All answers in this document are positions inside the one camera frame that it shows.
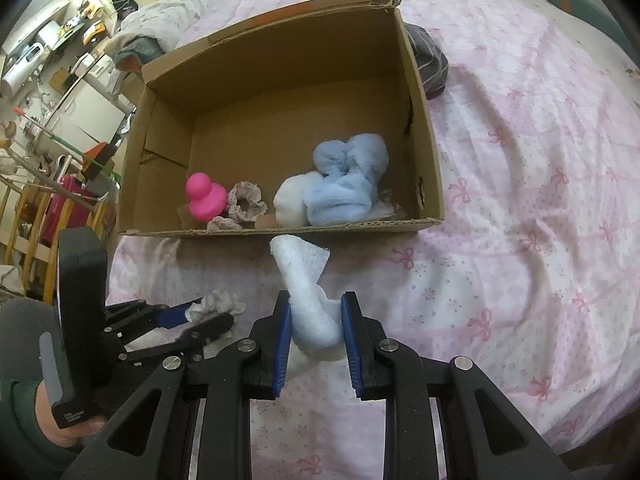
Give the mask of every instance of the gray striped fabric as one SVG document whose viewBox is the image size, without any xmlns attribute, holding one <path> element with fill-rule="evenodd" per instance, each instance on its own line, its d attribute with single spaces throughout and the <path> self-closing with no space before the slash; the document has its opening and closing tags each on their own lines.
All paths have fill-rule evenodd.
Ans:
<svg viewBox="0 0 640 480">
<path fill-rule="evenodd" d="M 422 27 L 405 23 L 404 28 L 409 34 L 409 41 L 414 50 L 424 93 L 427 99 L 436 98 L 442 93 L 447 83 L 449 61 Z"/>
</svg>

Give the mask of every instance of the open cardboard box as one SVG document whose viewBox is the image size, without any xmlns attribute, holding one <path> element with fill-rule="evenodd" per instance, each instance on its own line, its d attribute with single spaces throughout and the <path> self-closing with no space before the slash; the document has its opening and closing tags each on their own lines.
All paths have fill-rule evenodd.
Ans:
<svg viewBox="0 0 640 480">
<path fill-rule="evenodd" d="M 420 75 L 400 0 L 312 0 L 273 10 L 144 67 L 120 195 L 120 231 L 220 236 L 322 231 L 417 231 L 444 218 L 442 184 Z M 273 197 L 314 170 L 324 140 L 380 134 L 390 156 L 379 188 L 404 221 L 239 232 L 184 230 L 188 175 Z"/>
</svg>

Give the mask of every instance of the metal screw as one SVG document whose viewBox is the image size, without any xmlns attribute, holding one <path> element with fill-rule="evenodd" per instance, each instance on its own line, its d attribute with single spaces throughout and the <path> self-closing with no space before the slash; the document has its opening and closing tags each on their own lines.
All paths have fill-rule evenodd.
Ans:
<svg viewBox="0 0 640 480">
<path fill-rule="evenodd" d="M 465 371 L 471 370 L 471 368 L 473 368 L 474 366 L 474 362 L 468 357 L 463 355 L 456 357 L 453 360 L 453 364 L 456 365 L 456 368 L 459 368 L 460 370 L 465 370 Z"/>
<path fill-rule="evenodd" d="M 242 339 L 238 341 L 238 350 L 241 352 L 252 352 L 256 346 L 253 339 Z"/>
<path fill-rule="evenodd" d="M 400 343 L 395 339 L 383 339 L 380 341 L 380 349 L 385 352 L 395 352 L 400 348 Z"/>
<path fill-rule="evenodd" d="M 164 361 L 162 361 L 162 368 L 173 372 L 177 370 L 182 365 L 182 359 L 178 356 L 172 355 L 171 357 L 167 357 Z"/>
</svg>

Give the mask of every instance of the pink toy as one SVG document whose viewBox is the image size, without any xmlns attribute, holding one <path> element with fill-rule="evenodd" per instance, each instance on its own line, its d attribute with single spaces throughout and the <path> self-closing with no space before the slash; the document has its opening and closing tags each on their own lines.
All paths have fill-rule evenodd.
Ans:
<svg viewBox="0 0 640 480">
<path fill-rule="evenodd" d="M 206 173 L 192 174 L 187 180 L 189 211 L 196 220 L 210 222 L 226 207 L 226 190 L 212 182 Z"/>
</svg>

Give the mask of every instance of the triangular cutout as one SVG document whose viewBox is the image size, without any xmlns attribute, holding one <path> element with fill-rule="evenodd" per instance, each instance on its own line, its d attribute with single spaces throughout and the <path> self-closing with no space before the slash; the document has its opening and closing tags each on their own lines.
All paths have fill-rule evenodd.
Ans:
<svg viewBox="0 0 640 480">
<path fill-rule="evenodd" d="M 161 390 L 152 390 L 111 435 L 108 446 L 133 456 L 144 455 L 161 397 Z"/>
<path fill-rule="evenodd" d="M 476 390 L 475 396 L 489 447 L 494 455 L 515 451 L 528 444 L 526 437 L 517 430 L 484 390 Z"/>
</svg>

